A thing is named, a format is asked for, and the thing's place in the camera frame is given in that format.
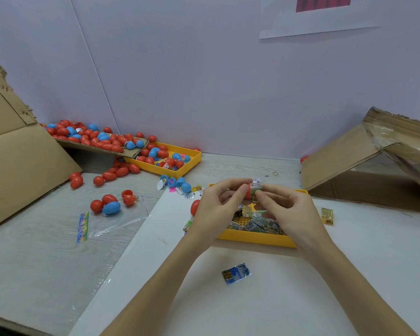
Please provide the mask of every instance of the yellow tray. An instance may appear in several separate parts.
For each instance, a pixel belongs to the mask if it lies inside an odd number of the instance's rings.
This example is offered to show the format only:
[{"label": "yellow tray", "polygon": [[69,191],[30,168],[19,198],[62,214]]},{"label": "yellow tray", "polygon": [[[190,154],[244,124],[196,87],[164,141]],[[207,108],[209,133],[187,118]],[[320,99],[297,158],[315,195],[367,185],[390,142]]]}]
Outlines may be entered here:
[{"label": "yellow tray", "polygon": [[168,148],[168,158],[171,158],[173,153],[179,153],[179,154],[186,154],[189,155],[191,160],[184,164],[179,170],[174,171],[166,168],[161,168],[159,166],[151,165],[145,162],[141,162],[132,158],[124,157],[124,160],[127,163],[137,164],[139,168],[145,171],[149,171],[152,173],[157,173],[159,175],[166,174],[168,177],[174,177],[175,179],[178,179],[179,177],[182,177],[190,171],[193,167],[197,165],[202,159],[202,153],[195,150],[186,149],[184,147],[174,146],[174,145],[168,145],[164,144],[162,142],[156,142],[157,146],[159,145],[165,145]]},{"label": "yellow tray", "polygon": [[[306,190],[294,190],[308,194]],[[228,241],[286,246],[288,248],[295,248],[296,245],[292,239],[285,235],[275,235],[272,233],[260,233],[249,231],[225,230],[218,239],[225,239]]]}]

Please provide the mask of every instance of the plastic bag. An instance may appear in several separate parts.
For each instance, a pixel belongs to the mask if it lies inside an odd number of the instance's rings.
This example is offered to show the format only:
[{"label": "plastic bag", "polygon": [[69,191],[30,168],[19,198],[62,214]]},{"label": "plastic bag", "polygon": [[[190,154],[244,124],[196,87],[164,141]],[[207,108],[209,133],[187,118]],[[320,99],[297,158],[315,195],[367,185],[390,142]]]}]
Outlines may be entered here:
[{"label": "plastic bag", "polygon": [[119,203],[121,209],[117,213],[108,215],[93,211],[82,213],[79,217],[77,243],[138,222],[149,216],[143,196],[140,196],[131,206],[126,206],[123,201]]}]

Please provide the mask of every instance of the cardboard piece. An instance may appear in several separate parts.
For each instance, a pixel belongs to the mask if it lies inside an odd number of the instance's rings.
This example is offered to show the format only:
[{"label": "cardboard piece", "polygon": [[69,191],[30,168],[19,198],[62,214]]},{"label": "cardboard piece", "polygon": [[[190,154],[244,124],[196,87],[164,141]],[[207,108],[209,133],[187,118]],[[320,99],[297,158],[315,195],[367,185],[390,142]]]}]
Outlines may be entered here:
[{"label": "cardboard piece", "polygon": [[0,67],[0,222],[81,168],[5,81]]},{"label": "cardboard piece", "polygon": [[[381,153],[406,176],[350,171]],[[420,212],[420,121],[372,107],[361,124],[308,157],[301,177],[312,195]]]},{"label": "cardboard piece", "polygon": [[109,153],[109,154],[119,155],[119,156],[128,157],[128,158],[135,158],[139,154],[139,152],[143,148],[145,148],[150,142],[148,139],[145,139],[145,138],[140,138],[140,140],[145,143],[142,148],[136,147],[132,150],[124,149],[123,153],[118,153],[118,152],[113,152],[113,151],[107,151],[107,150],[104,150],[104,149],[101,149],[101,148],[98,148],[98,147],[84,145],[84,144],[81,144],[80,142],[56,139],[56,141],[63,147],[69,147],[69,148],[73,148],[73,149],[92,151],[92,152]]}]

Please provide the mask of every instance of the white table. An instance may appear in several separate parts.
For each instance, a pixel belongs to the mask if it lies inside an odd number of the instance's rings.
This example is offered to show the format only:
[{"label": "white table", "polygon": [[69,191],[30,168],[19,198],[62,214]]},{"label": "white table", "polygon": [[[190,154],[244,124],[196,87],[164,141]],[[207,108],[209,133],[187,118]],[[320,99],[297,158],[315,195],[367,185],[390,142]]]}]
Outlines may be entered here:
[{"label": "white table", "polygon": [[[162,194],[159,176],[144,171],[95,188],[93,178],[111,167],[113,157],[73,153],[84,169],[84,186],[72,190],[67,183],[0,225],[0,325],[31,335],[68,335],[142,224],[76,244],[79,214],[107,193],[142,193],[149,210]],[[203,154],[185,178],[208,184],[257,176],[299,188],[299,171],[295,160]]]},{"label": "white table", "polygon": [[[117,316],[182,238],[191,202],[168,190],[162,195],[71,336],[98,335]],[[315,203],[334,210],[335,225],[326,227],[333,240],[420,334],[420,214],[356,203]],[[227,286],[221,271],[240,263],[246,263],[252,275]],[[296,250],[217,241],[186,276],[163,334],[356,333],[321,277]]]}]

